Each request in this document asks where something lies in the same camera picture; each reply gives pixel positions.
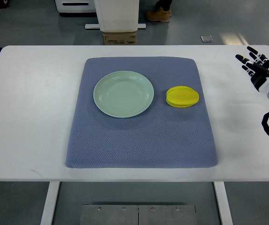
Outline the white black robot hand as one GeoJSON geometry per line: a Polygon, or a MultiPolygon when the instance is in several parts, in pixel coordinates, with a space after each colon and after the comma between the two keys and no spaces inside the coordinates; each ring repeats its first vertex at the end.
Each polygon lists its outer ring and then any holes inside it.
{"type": "Polygon", "coordinates": [[[269,59],[250,46],[247,50],[250,59],[239,54],[235,58],[242,63],[241,67],[249,75],[255,89],[269,97],[269,59]]]}

